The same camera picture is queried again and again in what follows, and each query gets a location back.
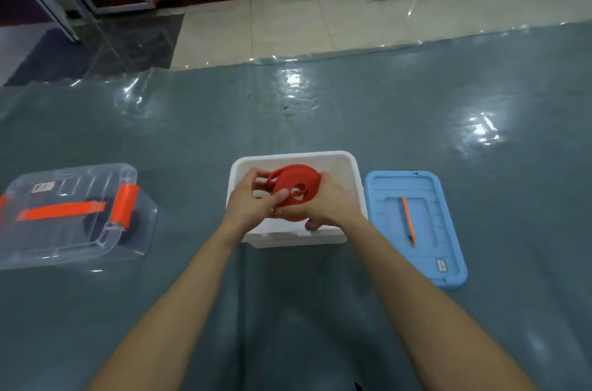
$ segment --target blue plastic tray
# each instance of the blue plastic tray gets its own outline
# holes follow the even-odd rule
[[[372,171],[364,192],[370,221],[423,275],[443,289],[466,282],[467,266],[438,177],[428,171]],[[415,245],[401,197],[407,199]]]

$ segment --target dark reflective floor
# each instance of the dark reflective floor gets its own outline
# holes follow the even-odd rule
[[[58,28],[49,30],[5,86],[168,68],[182,22],[182,14],[105,20],[76,27],[80,43],[72,43]]]
[[[440,178],[449,294],[542,390],[592,389],[592,23],[0,92],[0,188],[127,162],[143,261],[0,271],[0,388],[79,390],[217,226],[242,156],[343,149]],[[349,243],[234,254],[183,389],[420,389]]]

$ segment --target transparent storage box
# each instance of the transparent storage box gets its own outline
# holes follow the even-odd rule
[[[26,174],[0,197],[0,269],[144,256],[158,208],[126,163]]]

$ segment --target white container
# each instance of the white container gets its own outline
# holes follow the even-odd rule
[[[262,170],[274,171],[294,163],[308,165],[319,172],[328,172],[333,180],[343,187],[348,196],[358,203],[362,214],[366,218],[368,217],[358,163],[346,151],[242,157],[230,169],[226,204],[228,204],[230,193],[232,193],[236,184],[251,168],[257,167]],[[243,243],[251,243],[256,248],[271,248],[277,246],[337,244],[344,243],[347,239],[339,228],[321,226],[318,230],[310,232],[304,228],[305,223],[306,221],[293,223],[284,219],[266,218],[259,226],[245,235]]]

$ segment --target white label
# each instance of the white label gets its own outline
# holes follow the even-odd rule
[[[51,191],[53,187],[55,187],[57,181],[49,181],[49,182],[41,182],[39,184],[35,184],[31,193],[42,193],[44,191]]]
[[[438,264],[438,271],[440,271],[441,273],[448,272],[448,267],[446,266],[446,261],[443,258],[438,258],[436,260],[436,263]]]

